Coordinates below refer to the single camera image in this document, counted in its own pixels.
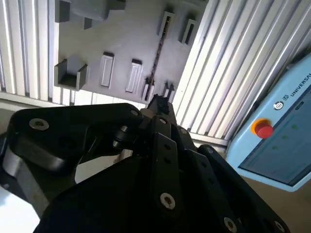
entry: white louvered panel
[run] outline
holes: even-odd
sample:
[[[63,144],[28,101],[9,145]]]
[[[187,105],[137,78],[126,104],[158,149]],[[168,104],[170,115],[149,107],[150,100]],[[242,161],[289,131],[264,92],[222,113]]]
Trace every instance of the white louvered panel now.
[[[213,4],[215,2],[216,1],[210,1],[209,2],[210,4],[208,4],[208,7],[210,7],[210,8],[216,7],[215,4]],[[185,94],[182,97],[183,102],[182,102],[182,104],[180,104],[178,110],[176,111],[177,122],[181,123],[181,126],[183,126],[186,129],[189,127],[191,119],[190,119],[190,117],[188,117],[186,123],[184,123],[183,118],[185,116],[185,112],[186,112],[187,108],[190,106],[189,103],[190,103],[190,99],[193,95],[193,90],[196,86],[196,83],[197,83],[199,77],[201,76],[201,72],[202,72],[202,69],[204,68],[206,58],[209,55],[210,48],[212,47],[215,36],[217,35],[218,26],[221,24],[222,15],[225,13],[225,10],[226,10],[228,5],[229,5],[228,1],[221,1],[219,3],[219,6],[216,8],[216,13],[215,13],[216,20],[213,20],[211,23],[210,30],[208,31],[208,35],[206,36],[205,42],[204,42],[203,47],[201,49],[201,52],[199,54],[198,61],[197,61],[196,65],[193,69],[192,74],[190,74],[191,78],[190,78],[189,86],[185,90]]]
[[[22,35],[22,1],[21,0],[9,0],[7,1],[9,8],[9,24],[11,33],[11,45],[12,45],[12,57],[13,57],[13,67],[16,92],[20,96],[25,95],[25,85],[24,85],[24,64],[23,64],[23,51],[24,51],[24,41]]]
[[[0,50],[6,92],[15,94],[14,59],[8,0],[0,2]]]
[[[62,104],[69,106],[70,105],[70,90],[63,88]]]
[[[284,32],[278,38],[277,44],[274,44],[271,48],[272,52],[265,60],[263,68],[262,66],[258,67],[256,76],[253,77],[254,82],[250,85],[247,85],[247,83],[245,86],[242,85],[239,89],[240,92],[236,94],[235,99],[239,100],[240,103],[234,110],[234,117],[232,116],[233,111],[227,111],[222,124],[219,126],[216,137],[224,136],[226,139],[230,139],[245,113],[252,107],[252,103],[255,103],[258,99],[258,95],[270,87],[273,78],[276,77],[286,58],[295,48],[296,44],[299,43],[301,35],[305,34],[311,26],[311,1],[302,0],[295,12],[288,16],[290,17],[290,21],[288,24],[285,23]]]
[[[23,0],[24,6],[24,34],[26,37],[26,61],[29,77],[29,95],[37,99],[39,93],[39,57],[37,34],[37,1]]]
[[[276,1],[270,12],[275,13],[282,4],[281,1]],[[268,7],[270,7],[270,2],[265,0],[259,2],[258,5],[255,5],[253,1],[247,2],[220,65],[217,67],[213,81],[207,90],[207,95],[205,95],[198,115],[194,120],[191,132],[204,134],[206,130],[210,129],[213,118],[217,114],[217,108],[219,108],[225,98],[225,95],[217,95],[217,93],[226,93],[228,91],[243,61],[244,64],[248,62],[247,59],[244,60],[245,55],[248,53],[248,47],[251,44],[259,46],[262,37],[265,35],[265,33],[258,33],[256,36],[256,33],[260,27],[260,22],[264,18],[264,12],[268,10]],[[267,19],[271,23],[273,17],[267,17]],[[249,40],[249,37],[254,36],[256,36],[254,42]]]
[[[39,45],[39,98],[48,101],[48,67],[49,67],[49,22],[48,6],[49,1],[38,0],[38,45]]]
[[[76,92],[74,105],[90,105],[92,104],[92,92],[80,90]]]
[[[211,82],[214,81],[212,80],[213,74],[229,42],[232,33],[232,25],[235,24],[235,21],[240,16],[239,10],[242,7],[241,5],[244,5],[244,1],[241,1],[240,4],[232,4],[230,1],[221,1],[218,6],[219,10],[215,15],[212,26],[215,24],[222,26],[217,28],[216,33],[209,32],[207,34],[204,46],[208,47],[208,56],[206,57],[205,66],[201,72],[201,78],[196,87],[196,91],[192,97],[196,101],[191,103],[185,115],[185,119],[182,121],[182,126],[186,129],[191,126],[204,94],[208,91],[207,87],[211,87]]]
[[[206,39],[197,60],[188,58],[173,105],[177,122],[192,133],[230,140],[286,65],[310,46],[311,2],[235,0],[216,7],[215,2],[207,5],[212,18],[200,28],[210,27],[196,36]],[[242,12],[235,20],[238,6]]]

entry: floor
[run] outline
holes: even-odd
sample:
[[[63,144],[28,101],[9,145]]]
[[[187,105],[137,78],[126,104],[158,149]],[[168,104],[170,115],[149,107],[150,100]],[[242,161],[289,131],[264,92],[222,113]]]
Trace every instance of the floor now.
[[[0,109],[0,133],[6,130],[12,114],[13,112]],[[77,181],[89,177],[104,166],[107,166],[106,160],[99,160],[96,161],[95,164],[87,164],[80,167],[76,177]],[[311,181],[294,193],[282,191],[253,180],[246,179],[246,181],[272,207],[272,209],[283,218],[292,233],[311,232]],[[22,221],[20,211],[18,212],[19,215],[16,215],[14,218],[17,221]]]

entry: rectangular slot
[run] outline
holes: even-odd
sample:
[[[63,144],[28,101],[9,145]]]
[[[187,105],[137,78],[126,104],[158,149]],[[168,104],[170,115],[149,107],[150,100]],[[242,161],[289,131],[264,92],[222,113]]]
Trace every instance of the rectangular slot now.
[[[165,11],[163,18],[162,18],[162,22],[160,24],[159,30],[158,30],[158,35],[159,36],[165,36],[167,34],[167,32],[170,29],[170,26],[174,20],[175,14]]]
[[[173,84],[165,83],[164,90],[162,95],[168,98],[168,101],[171,103],[175,96],[175,89]]]
[[[182,44],[189,45],[191,44],[192,38],[194,37],[194,27],[196,25],[196,21],[193,19],[188,19],[187,25],[185,26],[184,31],[181,33],[179,41]]]
[[[140,81],[141,73],[142,73],[141,61],[133,59],[131,70],[130,70],[130,77],[129,77],[129,80],[128,80],[128,83],[125,89],[126,92],[130,92],[130,93],[136,92],[137,85]]]
[[[141,97],[141,99],[142,99],[143,101],[147,101],[148,103],[152,100],[152,97],[154,96],[154,89],[155,89],[155,86],[154,86],[154,85],[152,85],[152,86],[150,87],[149,97],[148,97],[148,99],[146,99],[146,98],[147,98],[147,97],[146,97],[146,95],[147,95],[147,90],[148,90],[149,85],[150,85],[150,84],[148,84],[148,83],[145,84],[144,90],[143,90],[143,92],[142,92],[142,97]]]
[[[110,86],[113,63],[114,63],[114,55],[112,53],[105,52],[102,57],[102,80],[101,80],[102,86],[105,87]]]

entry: gray tool holder panel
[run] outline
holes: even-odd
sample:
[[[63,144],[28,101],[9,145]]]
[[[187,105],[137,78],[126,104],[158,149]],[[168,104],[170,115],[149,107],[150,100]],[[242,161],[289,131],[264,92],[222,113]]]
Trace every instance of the gray tool holder panel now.
[[[115,1],[104,1],[107,9],[98,10],[101,13],[93,15],[93,19],[90,18],[96,11],[92,8],[87,8],[86,12],[77,10],[78,0],[59,4],[67,6],[67,11],[56,14],[61,22],[59,62],[78,57],[87,65],[86,83],[82,87],[76,84],[82,90],[147,103],[143,96],[148,84],[146,79],[154,66],[163,30],[161,25],[169,16],[171,20],[151,95],[162,94],[167,85],[176,89],[207,1],[126,0],[124,3],[122,0],[124,9],[122,5],[115,7],[112,4]]]

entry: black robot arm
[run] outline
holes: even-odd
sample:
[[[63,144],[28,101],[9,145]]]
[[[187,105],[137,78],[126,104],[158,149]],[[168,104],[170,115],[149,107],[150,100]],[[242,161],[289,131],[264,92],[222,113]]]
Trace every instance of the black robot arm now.
[[[2,146],[13,190],[33,205],[36,233],[289,233],[209,145],[196,148],[173,107],[104,104],[16,112]],[[79,164],[132,156],[76,184]]]

